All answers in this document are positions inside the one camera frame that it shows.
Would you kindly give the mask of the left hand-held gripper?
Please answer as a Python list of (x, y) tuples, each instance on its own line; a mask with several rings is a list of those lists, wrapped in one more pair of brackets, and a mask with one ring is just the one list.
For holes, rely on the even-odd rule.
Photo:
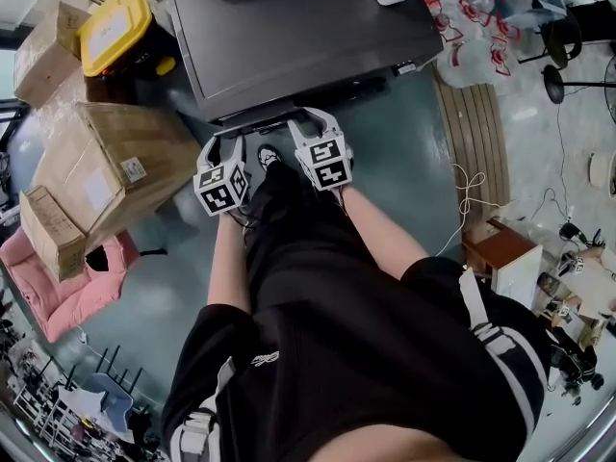
[(212, 136), (197, 158), (193, 190), (210, 217), (219, 216), (244, 204), (249, 179), (244, 171), (246, 144), (244, 136), (228, 139), (224, 163), (220, 164), (221, 140)]

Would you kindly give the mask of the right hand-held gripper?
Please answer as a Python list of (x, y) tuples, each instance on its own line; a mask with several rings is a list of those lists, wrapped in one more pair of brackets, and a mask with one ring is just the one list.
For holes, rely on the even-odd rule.
[(313, 107), (303, 107), (303, 112), (307, 117), (305, 122), (289, 119), (287, 126), (295, 143), (295, 156), (305, 175), (320, 192), (350, 183), (352, 152), (345, 138), (340, 136), (337, 118)]

